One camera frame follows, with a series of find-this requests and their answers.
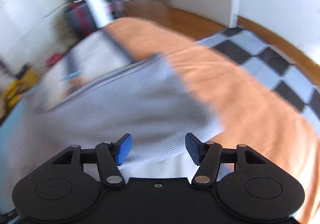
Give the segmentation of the light grey waffle knit garment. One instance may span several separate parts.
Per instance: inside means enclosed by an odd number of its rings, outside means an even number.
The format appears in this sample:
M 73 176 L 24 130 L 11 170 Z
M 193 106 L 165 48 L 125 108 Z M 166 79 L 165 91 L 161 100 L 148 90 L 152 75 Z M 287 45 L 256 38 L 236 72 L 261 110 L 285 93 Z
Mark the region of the light grey waffle knit garment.
M 208 141 L 223 131 L 217 112 L 192 97 L 161 54 L 97 78 L 45 108 L 27 92 L 1 127 L 1 182 L 14 183 L 70 145 L 92 148 L 131 134 L 125 165 L 184 152 L 185 134 Z

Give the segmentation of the striped multicolour bed sheet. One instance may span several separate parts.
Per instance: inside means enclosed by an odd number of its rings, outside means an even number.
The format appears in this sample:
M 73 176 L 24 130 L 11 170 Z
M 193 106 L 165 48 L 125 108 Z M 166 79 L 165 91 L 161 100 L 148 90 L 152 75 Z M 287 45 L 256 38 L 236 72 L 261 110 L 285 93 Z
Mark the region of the striped multicolour bed sheet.
M 124 18 L 106 31 L 135 58 L 164 50 L 191 92 L 221 115 L 218 142 L 247 143 L 295 177 L 305 190 L 298 221 L 319 223 L 319 136 L 296 108 L 230 59 L 153 22 Z

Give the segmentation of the yellow box on floor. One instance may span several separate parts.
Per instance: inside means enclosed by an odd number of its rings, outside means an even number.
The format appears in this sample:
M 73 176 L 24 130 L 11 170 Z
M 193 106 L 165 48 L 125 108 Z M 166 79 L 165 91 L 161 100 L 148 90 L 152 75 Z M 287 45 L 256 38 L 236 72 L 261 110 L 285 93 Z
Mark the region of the yellow box on floor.
M 11 82 L 3 93 L 5 104 L 8 108 L 13 108 L 19 102 L 22 94 L 25 92 L 25 86 L 21 80 Z

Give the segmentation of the yellow waste bin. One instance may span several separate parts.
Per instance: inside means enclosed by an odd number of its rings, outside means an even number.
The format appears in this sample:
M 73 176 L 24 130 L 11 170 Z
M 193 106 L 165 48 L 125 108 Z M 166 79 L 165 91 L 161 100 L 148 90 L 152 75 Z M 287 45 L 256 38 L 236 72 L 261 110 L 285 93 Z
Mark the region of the yellow waste bin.
M 29 64 L 23 65 L 15 76 L 27 89 L 31 89 L 39 82 L 39 77 L 37 76 L 33 67 Z

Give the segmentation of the black white checkered rug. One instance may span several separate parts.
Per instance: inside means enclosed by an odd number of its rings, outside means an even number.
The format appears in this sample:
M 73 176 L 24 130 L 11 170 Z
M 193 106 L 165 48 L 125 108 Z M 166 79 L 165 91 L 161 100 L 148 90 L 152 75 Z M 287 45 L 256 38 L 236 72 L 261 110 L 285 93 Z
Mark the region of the black white checkered rug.
M 278 48 L 242 26 L 221 30 L 197 43 L 229 57 L 278 93 L 319 133 L 319 87 Z

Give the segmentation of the white wardrobe cabinet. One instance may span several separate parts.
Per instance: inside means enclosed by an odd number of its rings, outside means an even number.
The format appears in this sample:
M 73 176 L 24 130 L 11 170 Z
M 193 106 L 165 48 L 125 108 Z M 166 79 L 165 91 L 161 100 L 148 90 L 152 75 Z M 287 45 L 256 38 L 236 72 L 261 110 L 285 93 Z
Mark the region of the white wardrobe cabinet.
M 1 59 L 11 70 L 42 65 L 74 45 L 66 6 L 67 0 L 1 0 Z

